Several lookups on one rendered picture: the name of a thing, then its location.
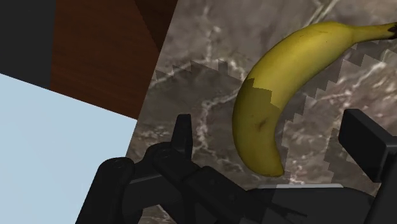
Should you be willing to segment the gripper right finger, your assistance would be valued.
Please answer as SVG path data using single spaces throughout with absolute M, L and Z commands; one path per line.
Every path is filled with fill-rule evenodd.
M 363 172 L 381 184 L 364 224 L 397 224 L 397 136 L 360 109 L 346 109 L 338 141 Z

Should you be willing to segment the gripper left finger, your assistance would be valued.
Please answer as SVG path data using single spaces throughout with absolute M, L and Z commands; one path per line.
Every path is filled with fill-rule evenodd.
M 177 224 L 244 224 L 246 192 L 211 167 L 192 162 L 189 114 L 177 117 L 172 139 L 150 146 L 135 164 L 110 158 L 98 168 L 76 224 L 138 224 L 161 206 Z

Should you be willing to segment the yellow banana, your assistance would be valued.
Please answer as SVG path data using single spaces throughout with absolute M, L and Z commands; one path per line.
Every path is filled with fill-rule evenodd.
M 273 46 L 250 70 L 233 106 L 233 141 L 244 165 L 262 176 L 282 176 L 275 129 L 293 95 L 351 46 L 396 38 L 397 22 L 365 26 L 320 22 Z

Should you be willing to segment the dark brown wooden cabinet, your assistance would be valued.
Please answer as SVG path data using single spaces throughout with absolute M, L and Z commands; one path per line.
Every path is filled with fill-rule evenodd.
M 50 90 L 138 118 L 178 0 L 56 0 Z

